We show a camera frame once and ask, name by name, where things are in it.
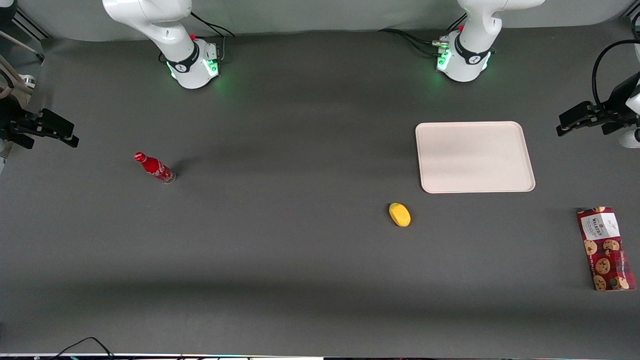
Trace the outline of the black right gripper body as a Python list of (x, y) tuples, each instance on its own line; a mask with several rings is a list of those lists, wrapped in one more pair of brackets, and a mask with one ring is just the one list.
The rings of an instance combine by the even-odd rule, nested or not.
[(30, 135), (43, 137), (38, 130), (41, 110), (26, 111), (13, 95), (0, 100), (0, 136), (3, 141), (12, 142), (27, 150), (34, 147), (34, 139)]

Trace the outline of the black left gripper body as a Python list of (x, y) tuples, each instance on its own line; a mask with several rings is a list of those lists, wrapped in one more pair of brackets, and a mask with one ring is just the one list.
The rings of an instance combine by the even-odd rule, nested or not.
[(596, 118), (605, 136), (639, 126), (639, 78), (638, 72), (631, 75), (611, 91), (608, 100), (596, 101)]

